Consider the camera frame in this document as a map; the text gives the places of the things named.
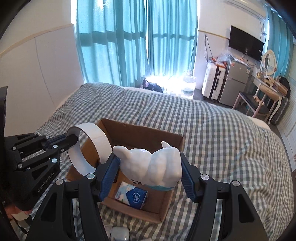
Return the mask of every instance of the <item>white suitcase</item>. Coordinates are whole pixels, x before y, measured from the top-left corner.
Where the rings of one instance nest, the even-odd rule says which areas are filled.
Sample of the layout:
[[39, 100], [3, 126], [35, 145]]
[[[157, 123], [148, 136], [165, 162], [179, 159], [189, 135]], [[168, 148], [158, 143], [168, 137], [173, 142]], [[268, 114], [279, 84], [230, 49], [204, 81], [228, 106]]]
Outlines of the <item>white suitcase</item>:
[[226, 69], [214, 63], [207, 64], [202, 95], [208, 99], [217, 100], [222, 88]]

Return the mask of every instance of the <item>television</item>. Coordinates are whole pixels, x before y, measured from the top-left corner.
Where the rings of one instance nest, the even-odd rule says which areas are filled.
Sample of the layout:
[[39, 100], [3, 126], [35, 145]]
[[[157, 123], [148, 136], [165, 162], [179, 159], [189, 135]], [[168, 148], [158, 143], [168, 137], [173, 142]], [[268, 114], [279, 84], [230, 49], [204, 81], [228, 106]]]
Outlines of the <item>television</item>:
[[231, 26], [228, 46], [261, 61], [264, 43], [234, 26]]

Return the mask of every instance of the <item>bed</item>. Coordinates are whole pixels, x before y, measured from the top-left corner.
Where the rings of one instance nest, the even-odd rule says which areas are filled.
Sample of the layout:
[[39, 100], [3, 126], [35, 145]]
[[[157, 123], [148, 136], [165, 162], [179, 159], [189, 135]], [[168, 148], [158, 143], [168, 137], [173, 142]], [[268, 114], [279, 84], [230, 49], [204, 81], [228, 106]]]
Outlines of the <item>bed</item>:
[[[201, 173], [217, 181], [229, 183], [236, 179], [243, 184], [270, 241], [276, 240], [291, 221], [294, 195], [284, 146], [272, 131], [238, 111], [170, 95], [89, 83], [72, 94], [38, 133], [55, 136], [72, 125], [96, 123], [101, 118], [183, 135], [184, 154]], [[66, 153], [61, 155], [60, 165], [57, 178], [65, 179], [71, 166]], [[47, 191], [35, 205], [33, 217]], [[181, 182], [174, 189], [170, 209], [161, 224], [131, 218], [99, 204], [103, 221], [127, 227], [131, 240], [185, 240], [196, 208], [197, 204], [186, 197]], [[84, 240], [76, 200], [73, 210], [76, 235], [78, 240]], [[211, 240], [218, 237], [220, 217], [218, 201]], [[21, 234], [21, 238], [24, 240], [25, 235]]]

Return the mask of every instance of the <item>robotic arm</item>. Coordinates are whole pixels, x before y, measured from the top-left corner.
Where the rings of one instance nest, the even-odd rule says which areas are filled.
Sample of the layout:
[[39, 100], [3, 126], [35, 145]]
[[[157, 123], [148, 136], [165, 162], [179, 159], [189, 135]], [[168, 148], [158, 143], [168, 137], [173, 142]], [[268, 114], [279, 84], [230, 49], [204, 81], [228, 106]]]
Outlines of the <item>robotic arm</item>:
[[[7, 240], [17, 241], [4, 206], [10, 203], [31, 210], [60, 172], [60, 154], [76, 144], [75, 135], [50, 138], [26, 134], [4, 138], [7, 87], [0, 88], [0, 230]], [[32, 154], [43, 151], [38, 156]], [[217, 199], [223, 200], [218, 240], [268, 241], [263, 224], [239, 181], [216, 182], [201, 174], [181, 155], [182, 185], [186, 195], [198, 203], [186, 241], [209, 241], [214, 225]], [[106, 163], [79, 181], [57, 179], [40, 205], [26, 241], [76, 240], [72, 199], [78, 198], [86, 241], [107, 241], [108, 236], [97, 202], [108, 196], [119, 169], [113, 153]]]

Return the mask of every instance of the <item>human hand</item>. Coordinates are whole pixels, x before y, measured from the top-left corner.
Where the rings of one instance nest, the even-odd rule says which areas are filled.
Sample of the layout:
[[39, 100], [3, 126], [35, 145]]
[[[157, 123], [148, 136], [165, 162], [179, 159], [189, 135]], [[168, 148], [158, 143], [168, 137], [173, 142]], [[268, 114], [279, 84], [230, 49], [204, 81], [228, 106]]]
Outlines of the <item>human hand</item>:
[[8, 216], [9, 219], [13, 219], [12, 214], [18, 214], [20, 212], [24, 212], [26, 215], [29, 215], [32, 210], [30, 211], [22, 211], [20, 210], [18, 207], [16, 207], [15, 205], [9, 205], [5, 208], [6, 214]]

